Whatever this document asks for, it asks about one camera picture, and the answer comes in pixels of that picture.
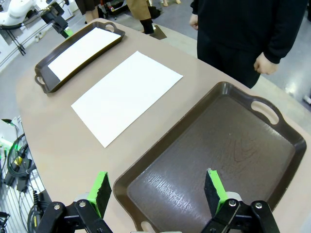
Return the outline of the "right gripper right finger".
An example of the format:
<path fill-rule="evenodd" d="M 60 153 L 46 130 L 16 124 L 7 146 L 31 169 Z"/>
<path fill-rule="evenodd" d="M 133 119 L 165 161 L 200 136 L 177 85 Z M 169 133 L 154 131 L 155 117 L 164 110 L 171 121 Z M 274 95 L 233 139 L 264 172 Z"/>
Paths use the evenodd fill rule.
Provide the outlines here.
<path fill-rule="evenodd" d="M 247 205 L 236 198 L 229 198 L 216 170 L 207 169 L 204 192 L 211 219 L 202 229 L 203 233 L 228 233 L 231 230 L 242 233 L 279 232 L 267 202 L 256 200 Z"/>

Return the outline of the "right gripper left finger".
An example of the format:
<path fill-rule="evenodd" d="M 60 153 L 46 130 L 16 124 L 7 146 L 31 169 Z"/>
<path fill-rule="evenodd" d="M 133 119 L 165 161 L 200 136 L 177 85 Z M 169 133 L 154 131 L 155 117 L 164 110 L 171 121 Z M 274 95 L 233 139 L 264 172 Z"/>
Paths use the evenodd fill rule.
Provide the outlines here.
<path fill-rule="evenodd" d="M 36 229 L 37 233 L 111 233 L 104 221 L 112 189 L 108 173 L 99 172 L 86 199 L 74 201 L 65 206 L 59 201 L 51 202 Z"/>

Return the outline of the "person's left hand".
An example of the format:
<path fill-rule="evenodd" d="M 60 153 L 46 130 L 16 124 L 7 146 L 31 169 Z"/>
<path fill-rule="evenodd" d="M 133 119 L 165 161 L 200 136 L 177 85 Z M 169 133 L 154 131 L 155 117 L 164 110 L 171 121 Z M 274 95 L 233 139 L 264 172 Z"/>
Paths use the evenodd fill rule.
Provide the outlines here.
<path fill-rule="evenodd" d="M 277 71 L 278 64 L 270 62 L 262 52 L 254 63 L 254 70 L 259 74 L 271 75 Z"/>

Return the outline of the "person's right hand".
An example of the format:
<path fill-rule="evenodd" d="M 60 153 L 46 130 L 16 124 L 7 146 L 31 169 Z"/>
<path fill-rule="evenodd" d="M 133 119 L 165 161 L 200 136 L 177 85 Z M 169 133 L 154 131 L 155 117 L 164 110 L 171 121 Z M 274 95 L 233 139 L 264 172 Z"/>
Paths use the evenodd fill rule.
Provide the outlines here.
<path fill-rule="evenodd" d="M 198 30 L 198 15 L 192 14 L 190 17 L 189 24 L 192 28 L 194 28 L 197 31 Z"/>

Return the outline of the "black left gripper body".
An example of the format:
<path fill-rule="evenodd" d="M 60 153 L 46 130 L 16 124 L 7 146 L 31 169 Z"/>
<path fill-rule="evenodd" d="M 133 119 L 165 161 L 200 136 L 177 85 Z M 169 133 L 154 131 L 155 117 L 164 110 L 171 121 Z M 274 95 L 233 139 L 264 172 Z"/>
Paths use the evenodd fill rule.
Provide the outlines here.
<path fill-rule="evenodd" d="M 59 4 L 52 4 L 48 10 L 44 11 L 41 18 L 46 24 L 52 24 L 56 31 L 64 31 L 68 27 L 68 23 L 62 17 L 64 10 Z"/>

